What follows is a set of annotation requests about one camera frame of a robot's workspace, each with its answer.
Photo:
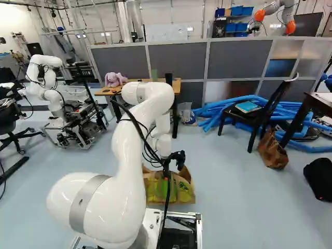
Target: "blue book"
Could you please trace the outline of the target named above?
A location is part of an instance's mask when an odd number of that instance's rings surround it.
[[[256,105],[255,103],[253,103],[251,101],[246,101],[246,102],[237,104],[235,107],[244,113],[250,113],[255,110],[261,109],[261,107],[259,105]]]

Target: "whiteboard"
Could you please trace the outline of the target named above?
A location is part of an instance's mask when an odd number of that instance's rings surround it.
[[[151,24],[145,26],[147,42],[164,42],[170,40],[188,40],[188,25],[185,24]]]

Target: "office chair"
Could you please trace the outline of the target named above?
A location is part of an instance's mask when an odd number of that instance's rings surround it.
[[[256,110],[256,111],[253,111],[250,113],[244,113],[235,107],[240,102],[235,103],[235,104],[229,106],[228,108],[226,108],[222,114],[222,119],[220,121],[219,130],[218,130],[218,136],[220,136],[222,134],[225,119],[228,117],[232,118],[232,125],[235,125],[237,122],[241,122],[245,125],[252,126],[253,131],[251,133],[251,137],[250,137],[248,149],[247,149],[247,151],[249,153],[251,153],[253,150],[253,145],[254,145],[255,138],[256,138],[257,132],[259,130],[259,127],[262,126],[262,130],[260,133],[260,138],[262,139],[265,134],[266,128],[269,125],[270,118],[271,118],[272,113],[274,112],[276,106],[279,104],[281,98],[285,95],[285,93],[291,87],[292,82],[297,80],[298,77],[299,77],[299,74],[297,73],[293,79],[283,81],[278,86],[276,91],[272,94],[268,103],[259,110]]]
[[[18,93],[19,88],[21,88],[21,85],[17,82],[11,88],[1,87],[0,84],[0,135],[8,134],[9,136],[5,139],[0,139],[2,143],[0,151],[6,148],[11,142],[14,142],[17,152],[24,155],[25,150],[21,149],[19,139],[45,135],[42,132],[26,134],[28,131],[34,132],[35,129],[33,128],[26,128],[19,133],[13,133],[16,127],[16,120],[20,119],[20,117],[26,117],[26,114],[21,112],[21,106],[17,104],[17,101],[22,99],[22,96]]]

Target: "gray cubicle partition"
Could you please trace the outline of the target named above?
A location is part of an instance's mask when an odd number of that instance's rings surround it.
[[[296,72],[300,78],[284,100],[301,101],[303,92],[312,91],[321,77],[332,54],[332,38],[214,38],[92,45],[88,50],[102,86],[107,72],[129,78],[151,78],[151,70],[158,70],[160,78],[171,72],[182,79],[179,101],[193,102],[196,108],[205,103],[209,82],[220,81],[228,91],[225,98],[253,93],[269,98]]]

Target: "orange robotic arm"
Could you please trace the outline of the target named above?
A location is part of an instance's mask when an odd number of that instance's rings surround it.
[[[296,0],[276,0],[264,9],[260,9],[254,16],[255,21],[263,22],[265,16],[269,16],[277,12],[282,6],[284,10],[282,12],[282,20],[286,24],[286,34],[292,34],[295,32],[296,25],[294,21],[294,10],[296,8]]]

